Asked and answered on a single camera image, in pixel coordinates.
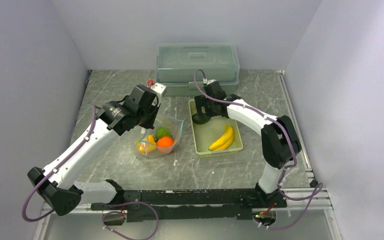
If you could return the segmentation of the dark green avocado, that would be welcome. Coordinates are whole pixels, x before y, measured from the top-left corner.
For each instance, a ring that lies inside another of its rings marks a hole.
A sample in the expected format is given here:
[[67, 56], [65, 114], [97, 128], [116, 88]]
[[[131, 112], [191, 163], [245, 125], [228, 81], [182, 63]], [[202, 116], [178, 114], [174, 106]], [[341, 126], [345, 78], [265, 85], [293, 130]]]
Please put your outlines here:
[[211, 117], [205, 115], [205, 114], [198, 114], [195, 113], [191, 116], [192, 122], [197, 125], [204, 125], [208, 123], [211, 119]]

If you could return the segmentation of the green custard apple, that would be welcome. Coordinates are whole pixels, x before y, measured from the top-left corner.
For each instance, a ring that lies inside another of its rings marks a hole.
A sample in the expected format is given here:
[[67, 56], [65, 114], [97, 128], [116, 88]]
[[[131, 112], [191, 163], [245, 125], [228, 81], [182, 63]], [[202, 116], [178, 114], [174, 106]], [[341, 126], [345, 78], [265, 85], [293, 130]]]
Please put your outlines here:
[[167, 128], [160, 126], [155, 131], [155, 138], [159, 140], [164, 137], [169, 137], [171, 139], [173, 138], [171, 132]]

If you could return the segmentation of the clear zip bag blue zipper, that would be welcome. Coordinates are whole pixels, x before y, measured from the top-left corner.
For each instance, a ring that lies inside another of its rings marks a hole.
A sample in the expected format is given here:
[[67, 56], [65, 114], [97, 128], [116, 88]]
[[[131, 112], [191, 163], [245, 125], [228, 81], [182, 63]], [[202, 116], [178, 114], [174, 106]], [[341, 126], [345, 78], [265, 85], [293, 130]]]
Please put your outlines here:
[[154, 128], [143, 129], [134, 144], [140, 157], [155, 159], [171, 154], [180, 143], [184, 120], [157, 114]]

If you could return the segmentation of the yellow bell pepper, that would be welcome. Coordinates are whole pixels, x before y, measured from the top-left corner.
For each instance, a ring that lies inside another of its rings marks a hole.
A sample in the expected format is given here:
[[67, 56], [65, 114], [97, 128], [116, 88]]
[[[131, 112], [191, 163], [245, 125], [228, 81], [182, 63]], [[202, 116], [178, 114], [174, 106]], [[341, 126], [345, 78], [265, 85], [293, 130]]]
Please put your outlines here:
[[157, 142], [152, 134], [147, 135], [141, 141], [136, 143], [136, 147], [143, 155], [149, 155], [157, 149]]

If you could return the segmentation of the yellow banana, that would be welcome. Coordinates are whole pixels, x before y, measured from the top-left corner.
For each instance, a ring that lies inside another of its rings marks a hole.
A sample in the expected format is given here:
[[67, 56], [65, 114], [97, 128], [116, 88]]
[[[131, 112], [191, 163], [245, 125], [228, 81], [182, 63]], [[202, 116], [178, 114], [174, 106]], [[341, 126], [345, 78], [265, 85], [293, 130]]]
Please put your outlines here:
[[234, 129], [229, 125], [225, 125], [224, 128], [225, 128], [224, 134], [208, 147], [210, 151], [226, 150], [233, 143], [235, 138]]

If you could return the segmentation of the orange fruit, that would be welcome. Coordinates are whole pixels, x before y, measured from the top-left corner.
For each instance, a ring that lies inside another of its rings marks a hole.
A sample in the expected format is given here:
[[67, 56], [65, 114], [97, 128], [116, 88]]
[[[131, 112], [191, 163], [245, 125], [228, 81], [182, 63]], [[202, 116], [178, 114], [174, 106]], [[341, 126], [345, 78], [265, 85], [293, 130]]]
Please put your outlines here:
[[159, 148], [169, 148], [174, 144], [174, 140], [170, 137], [163, 137], [156, 142]]

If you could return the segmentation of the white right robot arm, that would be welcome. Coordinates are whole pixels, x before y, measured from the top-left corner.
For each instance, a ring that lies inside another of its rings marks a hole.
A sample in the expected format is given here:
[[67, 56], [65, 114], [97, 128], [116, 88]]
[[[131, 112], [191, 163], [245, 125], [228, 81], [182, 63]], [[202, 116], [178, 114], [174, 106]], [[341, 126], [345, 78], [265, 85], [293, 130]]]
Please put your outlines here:
[[280, 183], [286, 169], [297, 164], [297, 154], [302, 150], [296, 129], [290, 117], [280, 117], [265, 113], [235, 94], [226, 94], [220, 83], [203, 79], [201, 95], [195, 96], [196, 113], [193, 123], [204, 125], [211, 118], [224, 117], [240, 122], [261, 137], [262, 154], [266, 161], [261, 178], [255, 188], [256, 203], [267, 208], [280, 193]]

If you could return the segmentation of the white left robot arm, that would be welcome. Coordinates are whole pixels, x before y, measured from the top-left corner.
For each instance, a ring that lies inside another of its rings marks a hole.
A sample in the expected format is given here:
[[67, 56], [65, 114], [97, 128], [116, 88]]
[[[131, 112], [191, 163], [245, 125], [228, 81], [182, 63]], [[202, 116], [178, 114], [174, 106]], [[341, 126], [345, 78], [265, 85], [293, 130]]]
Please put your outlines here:
[[140, 126], [153, 129], [167, 87], [161, 83], [136, 85], [122, 100], [94, 107], [89, 127], [59, 157], [43, 168], [33, 167], [27, 177], [51, 207], [64, 216], [78, 205], [102, 204], [111, 210], [125, 202], [125, 191], [114, 180], [79, 182], [79, 173], [112, 141]]

